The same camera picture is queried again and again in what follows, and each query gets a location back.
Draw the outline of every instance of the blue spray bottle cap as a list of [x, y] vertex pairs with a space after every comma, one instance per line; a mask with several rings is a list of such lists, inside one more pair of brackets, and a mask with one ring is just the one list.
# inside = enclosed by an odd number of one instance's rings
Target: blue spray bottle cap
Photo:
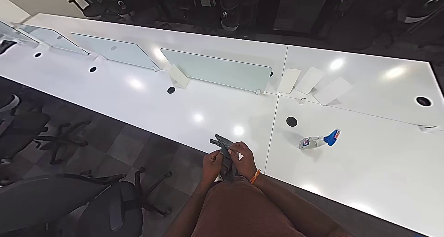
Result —
[[328, 136], [324, 137], [324, 141], [329, 146], [332, 146], [336, 142], [336, 140], [339, 137], [340, 133], [341, 133], [341, 130], [337, 128], [331, 134], [329, 134]]

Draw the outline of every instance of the orange thread bracelet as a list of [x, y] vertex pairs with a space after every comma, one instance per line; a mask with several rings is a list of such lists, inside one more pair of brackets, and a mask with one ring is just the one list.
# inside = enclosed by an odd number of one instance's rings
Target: orange thread bracelet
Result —
[[250, 184], [253, 184], [254, 181], [256, 180], [256, 178], [258, 177], [258, 175], [261, 173], [261, 170], [258, 169], [258, 171], [256, 171], [256, 173], [254, 174], [254, 176], [251, 178], [250, 180]]

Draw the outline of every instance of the spray bottle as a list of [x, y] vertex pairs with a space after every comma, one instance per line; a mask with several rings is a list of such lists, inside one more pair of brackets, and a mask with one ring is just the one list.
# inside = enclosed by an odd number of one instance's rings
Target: spray bottle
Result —
[[299, 149], [314, 149], [325, 144], [332, 146], [336, 142], [340, 133], [341, 130], [337, 128], [326, 137], [303, 138], [302, 141], [299, 143]]

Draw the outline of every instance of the hand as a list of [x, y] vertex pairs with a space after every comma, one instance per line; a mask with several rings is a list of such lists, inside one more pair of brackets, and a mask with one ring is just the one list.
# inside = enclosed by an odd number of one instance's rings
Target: hand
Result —
[[[243, 142], [236, 142], [228, 149], [228, 153], [230, 153], [231, 160], [239, 173], [248, 180], [251, 180], [258, 169], [254, 164], [253, 152], [248, 146]], [[239, 153], [244, 156], [241, 160], [239, 160]]]
[[203, 185], [210, 186], [218, 177], [222, 167], [222, 160], [223, 154], [220, 150], [205, 155], [203, 158], [202, 179], [200, 181]]

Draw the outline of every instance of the frosted glass divider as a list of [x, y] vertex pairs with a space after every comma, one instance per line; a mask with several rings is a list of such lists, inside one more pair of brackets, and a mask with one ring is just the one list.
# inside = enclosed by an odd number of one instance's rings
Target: frosted glass divider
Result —
[[71, 33], [71, 35], [74, 41], [84, 49], [107, 59], [159, 70], [159, 67], [137, 44], [76, 33]]
[[170, 64], [176, 65], [187, 77], [264, 92], [270, 79], [271, 68], [232, 60], [197, 55], [161, 48]]
[[32, 42], [35, 44], [38, 44], [37, 41], [34, 39], [28, 37], [27, 35], [21, 33], [20, 31], [14, 29], [13, 27], [9, 26], [8, 24], [5, 24], [0, 21], [0, 39], [2, 40], [17, 40], [19, 42]]
[[79, 46], [75, 45], [75, 43], [69, 41], [66, 37], [60, 35], [60, 33], [55, 30], [25, 24], [14, 24], [14, 26], [22, 29], [29, 35], [35, 37], [36, 39], [44, 42], [49, 46], [88, 55], [88, 52], [82, 50]]

